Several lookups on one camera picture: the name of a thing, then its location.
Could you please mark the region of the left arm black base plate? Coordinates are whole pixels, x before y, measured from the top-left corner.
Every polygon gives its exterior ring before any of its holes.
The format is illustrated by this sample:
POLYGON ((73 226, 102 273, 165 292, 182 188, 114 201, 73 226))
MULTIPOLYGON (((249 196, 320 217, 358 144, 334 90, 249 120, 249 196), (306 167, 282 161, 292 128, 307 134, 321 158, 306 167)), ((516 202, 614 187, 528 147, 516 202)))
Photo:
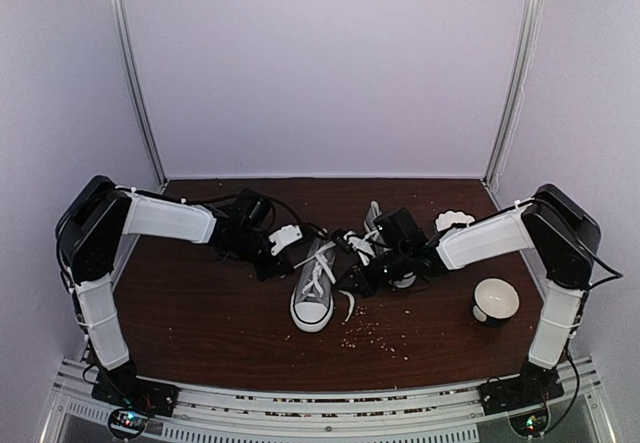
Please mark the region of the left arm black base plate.
POLYGON ((136 377, 116 378, 98 375, 91 391, 93 399, 113 406, 129 408, 150 416, 171 417, 179 395, 179 388, 136 377))

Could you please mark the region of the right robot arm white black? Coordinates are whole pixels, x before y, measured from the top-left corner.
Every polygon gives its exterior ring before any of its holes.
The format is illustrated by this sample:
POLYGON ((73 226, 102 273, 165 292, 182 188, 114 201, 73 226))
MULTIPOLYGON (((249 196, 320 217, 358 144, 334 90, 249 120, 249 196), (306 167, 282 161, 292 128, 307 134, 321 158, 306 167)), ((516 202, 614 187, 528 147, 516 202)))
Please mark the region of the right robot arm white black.
POLYGON ((407 277, 443 277, 472 264, 532 250, 545 271, 548 290, 521 374, 512 393, 519 403, 535 403, 551 387, 570 338, 577 332, 593 287, 593 267, 601 230, 596 221, 553 184, 538 188, 480 220, 442 213, 427 236, 406 208, 371 219, 369 236, 343 234, 343 249, 360 256, 338 280, 338 289, 362 297, 407 277))

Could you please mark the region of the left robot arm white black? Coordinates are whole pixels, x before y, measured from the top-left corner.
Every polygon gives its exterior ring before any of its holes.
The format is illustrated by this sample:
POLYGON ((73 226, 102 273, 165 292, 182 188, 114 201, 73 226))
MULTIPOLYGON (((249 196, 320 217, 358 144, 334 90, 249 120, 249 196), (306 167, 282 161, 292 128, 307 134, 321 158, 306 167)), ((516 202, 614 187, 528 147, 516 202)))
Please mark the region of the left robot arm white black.
POLYGON ((289 247, 310 231, 300 216, 272 229, 264 224, 279 200, 245 188, 210 199, 176 198, 92 177, 55 228, 61 279, 93 352, 106 392, 123 407, 137 405, 144 387, 123 336, 114 291, 142 237, 205 245, 250 263, 258 280, 289 275, 289 247))

